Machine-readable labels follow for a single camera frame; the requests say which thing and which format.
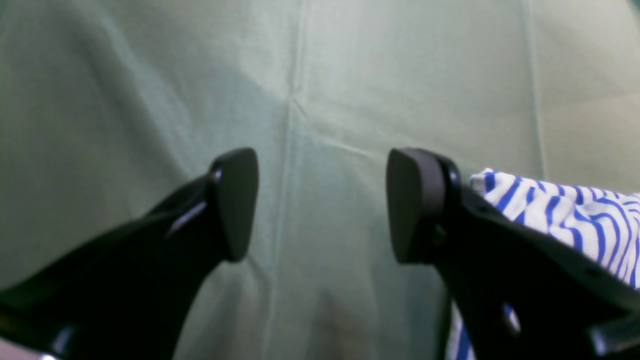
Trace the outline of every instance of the blue stripe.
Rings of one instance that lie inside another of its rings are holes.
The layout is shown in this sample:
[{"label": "blue stripe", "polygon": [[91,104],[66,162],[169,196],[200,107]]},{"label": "blue stripe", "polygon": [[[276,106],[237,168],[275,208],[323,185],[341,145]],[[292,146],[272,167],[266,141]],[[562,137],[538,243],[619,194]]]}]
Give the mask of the blue stripe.
[{"label": "blue stripe", "polygon": [[[533,194],[536,192],[536,188],[534,188],[533,186],[529,188],[529,191],[527,192],[527,205],[529,205],[532,201],[533,201]],[[516,218],[515,222],[517,222],[518,224],[524,224],[524,213],[526,209],[522,210],[522,212],[518,215],[518,217]]]},{"label": "blue stripe", "polygon": [[578,229],[574,227],[568,227],[564,223],[565,221],[566,220],[563,220],[562,223],[560,223],[560,228],[571,231],[571,234],[573,235],[573,248],[575,250],[578,250],[579,252],[582,252],[582,247],[583,247],[582,234],[580,234],[580,231],[578,231]]},{"label": "blue stripe", "polygon": [[602,258],[604,258],[604,250],[607,246],[602,224],[597,221],[591,221],[589,218],[586,218],[582,213],[580,213],[580,211],[575,212],[575,218],[580,221],[586,221],[590,223],[596,229],[596,233],[598,234],[598,259],[596,261],[598,262],[598,264],[602,264]]},{"label": "blue stripe", "polygon": [[[627,219],[627,217],[625,216],[625,210],[617,202],[615,202],[613,200],[609,200],[609,199],[600,199],[600,200],[598,200],[598,202],[600,202],[602,204],[613,205],[616,209],[618,209],[618,211],[620,212],[620,216],[622,217],[622,219],[624,219],[625,224],[627,225],[627,234],[628,234],[627,246],[625,247],[625,250],[622,253],[622,258],[620,258],[620,263],[618,264],[618,268],[616,269],[616,275],[620,275],[620,268],[622,268],[622,262],[625,259],[625,256],[627,256],[627,250],[629,249],[629,243],[631,243],[631,237],[633,236],[632,231],[631,231],[631,223],[629,222],[629,219]],[[616,247],[613,248],[613,255],[611,256],[611,262],[613,262],[613,258],[616,255],[616,253],[618,252],[618,247],[619,246],[620,246],[620,241],[618,239],[616,239]]]},{"label": "blue stripe", "polygon": [[495,172],[491,172],[484,177],[484,188],[486,193],[490,193],[495,189]]},{"label": "blue stripe", "polygon": [[598,199],[598,195],[596,195],[596,192],[593,191],[593,188],[588,188],[589,191],[591,191],[591,195],[593,196],[593,200],[596,201]]},{"label": "blue stripe", "polygon": [[513,312],[513,308],[509,304],[504,304],[502,306],[502,310],[504,311],[505,316],[507,317],[507,321],[513,325],[513,321],[511,320],[511,313]]},{"label": "blue stripe", "polygon": [[631,279],[629,281],[629,285],[631,285],[631,287],[633,287],[634,289],[636,288],[636,268],[638,266],[639,255],[640,255],[640,239],[636,238],[636,262],[634,263],[634,267],[632,268],[633,270],[631,271]]},{"label": "blue stripe", "polygon": [[463,325],[462,330],[460,331],[460,345],[458,346],[458,355],[456,356],[456,360],[467,360],[469,357],[470,346],[469,334],[467,334],[467,328]]},{"label": "blue stripe", "polygon": [[498,204],[495,206],[498,210],[500,210],[500,212],[504,212],[504,209],[507,208],[507,205],[509,205],[509,203],[511,202],[513,195],[518,190],[518,187],[520,187],[521,182],[522,182],[522,178],[520,176],[516,177],[516,180],[513,182],[513,185],[511,185],[511,188],[509,188],[507,193],[504,194],[504,196],[500,199]]},{"label": "blue stripe", "polygon": [[616,199],[620,199],[620,196],[616,192],[612,192],[612,191],[609,191],[609,190],[602,190],[602,192],[604,193],[604,196],[606,196],[606,197],[612,197],[613,196]]},{"label": "blue stripe", "polygon": [[[637,219],[636,217],[634,217],[634,221],[636,222],[636,229],[640,229],[640,221],[638,221],[638,219]],[[628,271],[629,271],[629,264],[627,263],[627,267],[625,268],[625,273],[624,273],[624,274],[622,274],[622,279],[624,279],[624,278],[627,276],[627,272],[628,272]]]},{"label": "blue stripe", "polygon": [[549,228],[551,224],[554,222],[554,209],[560,203],[560,196],[551,196],[551,200],[547,204],[547,209],[545,210],[545,214],[547,215],[547,232],[549,232]]},{"label": "blue stripe", "polygon": [[616,253],[618,252],[618,247],[620,246],[620,227],[618,226],[618,223],[616,222],[616,219],[614,219],[610,214],[608,213],[601,213],[601,214],[597,214],[597,215],[591,215],[590,218],[592,220],[600,220],[601,218],[608,218],[609,220],[611,220],[611,224],[613,224],[613,230],[616,232],[616,244],[613,247],[613,251],[611,252],[611,257],[609,258],[609,262],[607,264],[607,269],[611,268],[611,264],[613,263],[613,258],[616,256]]},{"label": "blue stripe", "polygon": [[573,187],[576,192],[575,203],[578,205],[584,204],[584,196],[582,196],[582,190],[578,186]]}]

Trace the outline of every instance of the blue and white striped cloth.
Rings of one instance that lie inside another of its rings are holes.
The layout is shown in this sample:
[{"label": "blue and white striped cloth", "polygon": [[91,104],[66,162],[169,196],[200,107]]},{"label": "blue and white striped cloth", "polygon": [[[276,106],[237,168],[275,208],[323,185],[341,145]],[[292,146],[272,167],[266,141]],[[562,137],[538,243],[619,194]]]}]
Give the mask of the blue and white striped cloth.
[{"label": "blue and white striped cloth", "polygon": [[[471,187],[511,221],[550,234],[638,289],[640,193],[557,185],[490,168],[472,176]],[[452,308],[445,358],[475,360],[460,312]]]}]

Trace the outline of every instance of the striped fabric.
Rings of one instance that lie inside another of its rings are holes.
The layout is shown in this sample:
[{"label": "striped fabric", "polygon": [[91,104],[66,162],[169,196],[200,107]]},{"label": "striped fabric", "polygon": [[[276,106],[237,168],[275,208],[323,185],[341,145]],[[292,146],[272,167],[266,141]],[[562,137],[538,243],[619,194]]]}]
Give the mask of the striped fabric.
[{"label": "striped fabric", "polygon": [[[552,235],[638,289],[640,193],[556,185],[490,168],[472,176],[471,187],[511,221]],[[460,312],[452,308],[445,358],[475,359]],[[511,319],[517,322],[513,313]]]}]

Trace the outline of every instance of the green fabric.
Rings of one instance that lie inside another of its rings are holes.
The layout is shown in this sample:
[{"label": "green fabric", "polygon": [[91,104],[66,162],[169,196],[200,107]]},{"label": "green fabric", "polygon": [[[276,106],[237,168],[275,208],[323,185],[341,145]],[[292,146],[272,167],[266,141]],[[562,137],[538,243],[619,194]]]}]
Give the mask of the green fabric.
[{"label": "green fabric", "polygon": [[0,1],[0,285],[254,147],[248,259],[176,359],[434,359],[448,300],[396,264],[387,153],[542,177],[521,1]]},{"label": "green fabric", "polygon": [[546,175],[640,190],[640,1],[532,1]]}]

